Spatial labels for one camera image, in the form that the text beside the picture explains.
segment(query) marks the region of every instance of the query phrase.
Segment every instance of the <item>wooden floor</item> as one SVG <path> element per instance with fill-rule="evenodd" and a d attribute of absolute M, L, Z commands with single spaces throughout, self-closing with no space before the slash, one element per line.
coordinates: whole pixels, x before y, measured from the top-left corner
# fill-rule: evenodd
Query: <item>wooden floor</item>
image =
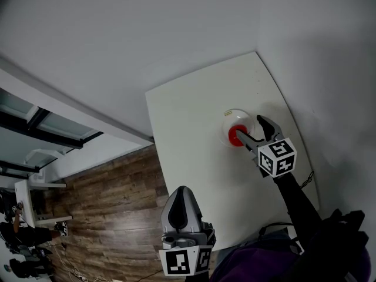
<path fill-rule="evenodd" d="M 44 192 L 45 210 L 54 216 L 72 215 L 69 236 L 53 244 L 67 245 L 69 261 L 89 282 L 139 281 L 162 270 L 160 213 L 168 199 L 155 146 L 120 157 L 93 169 L 65 178 L 66 189 Z M 52 264 L 56 281 L 79 282 L 62 265 L 72 266 L 57 245 Z M 147 281 L 174 281 L 163 272 Z"/>

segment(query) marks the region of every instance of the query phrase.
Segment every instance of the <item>red cup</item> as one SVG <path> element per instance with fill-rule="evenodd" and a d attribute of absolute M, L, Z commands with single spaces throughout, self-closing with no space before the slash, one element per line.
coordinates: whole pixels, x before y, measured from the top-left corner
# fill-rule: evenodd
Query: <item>red cup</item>
<path fill-rule="evenodd" d="M 233 146 L 244 146 L 242 142 L 236 136 L 237 130 L 241 130 L 242 132 L 248 134 L 248 131 L 245 125 L 234 125 L 229 130 L 229 141 Z"/>

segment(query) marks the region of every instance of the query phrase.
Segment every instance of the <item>purple cloth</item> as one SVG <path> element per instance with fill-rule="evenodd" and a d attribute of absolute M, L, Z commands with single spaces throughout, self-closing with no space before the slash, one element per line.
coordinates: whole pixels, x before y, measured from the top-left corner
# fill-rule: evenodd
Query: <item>purple cloth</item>
<path fill-rule="evenodd" d="M 223 260 L 211 276 L 211 282 L 269 282 L 282 275 L 299 258 L 290 251 L 271 251 L 244 247 Z"/>

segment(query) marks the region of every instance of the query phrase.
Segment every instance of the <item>white table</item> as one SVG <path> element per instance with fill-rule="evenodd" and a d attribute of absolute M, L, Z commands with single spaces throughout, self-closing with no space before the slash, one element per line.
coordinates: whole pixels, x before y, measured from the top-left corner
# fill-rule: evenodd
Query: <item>white table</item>
<path fill-rule="evenodd" d="M 40 226 L 42 224 L 55 223 L 58 221 L 65 221 L 73 219 L 72 216 L 52 218 L 39 220 L 38 215 L 35 214 L 33 210 L 33 205 L 31 202 L 30 189 L 40 189 L 40 188 L 64 188 L 66 184 L 55 184 L 55 183 L 30 183 L 27 180 L 15 183 L 16 199 L 17 203 L 23 203 L 22 218 L 31 227 Z"/>
<path fill-rule="evenodd" d="M 262 178 L 244 147 L 227 147 L 218 133 L 229 109 L 255 122 L 278 123 L 298 151 L 294 176 L 302 184 L 311 166 L 294 119 L 273 78 L 254 53 L 230 59 L 159 86 L 146 94 L 153 134 L 167 189 L 192 189 L 203 220 L 213 223 L 214 249 L 233 246 L 275 221 L 289 220 L 278 187 Z M 255 125 L 254 136 L 263 137 Z M 315 183 L 304 192 L 318 209 Z"/>

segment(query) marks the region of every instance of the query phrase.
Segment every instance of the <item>shoe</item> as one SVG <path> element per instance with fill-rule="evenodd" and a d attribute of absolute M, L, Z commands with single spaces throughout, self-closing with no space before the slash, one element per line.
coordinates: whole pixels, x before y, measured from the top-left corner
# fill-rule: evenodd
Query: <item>shoe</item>
<path fill-rule="evenodd" d="M 55 230 L 63 233 L 63 236 L 68 236 L 68 226 L 65 221 L 55 224 Z"/>

